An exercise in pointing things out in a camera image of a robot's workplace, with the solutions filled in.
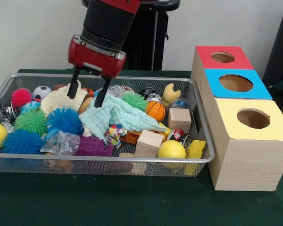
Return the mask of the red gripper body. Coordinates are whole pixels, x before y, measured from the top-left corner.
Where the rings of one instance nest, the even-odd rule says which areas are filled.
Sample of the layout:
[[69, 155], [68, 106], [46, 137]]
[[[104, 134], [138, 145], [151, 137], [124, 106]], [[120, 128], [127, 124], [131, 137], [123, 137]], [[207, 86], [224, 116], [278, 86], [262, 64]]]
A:
[[74, 34], [68, 47], [68, 62], [80, 68], [94, 70], [107, 78], [119, 75], [126, 60], [123, 51], [113, 52], [101, 49]]

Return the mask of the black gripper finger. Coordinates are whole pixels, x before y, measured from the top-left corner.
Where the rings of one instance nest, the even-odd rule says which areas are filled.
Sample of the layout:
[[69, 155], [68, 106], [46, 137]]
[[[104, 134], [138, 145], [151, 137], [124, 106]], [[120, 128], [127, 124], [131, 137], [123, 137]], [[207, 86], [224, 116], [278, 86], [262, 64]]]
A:
[[77, 89], [78, 89], [78, 77], [79, 77], [80, 71], [81, 71], [80, 67], [78, 67], [78, 66], [74, 67], [73, 77], [71, 79], [70, 87], [69, 87], [69, 90], [68, 90], [68, 93], [67, 93], [67, 96], [70, 99], [74, 99], [75, 96], [76, 96], [76, 92], [77, 92]]
[[107, 78], [107, 77], [103, 77], [103, 79], [105, 80], [103, 88], [97, 94], [95, 102], [94, 102], [94, 107], [96, 107], [96, 108], [102, 107], [102, 103], [104, 101], [107, 90], [108, 90], [110, 83], [111, 83], [111, 80], [112, 80], [111, 78]]

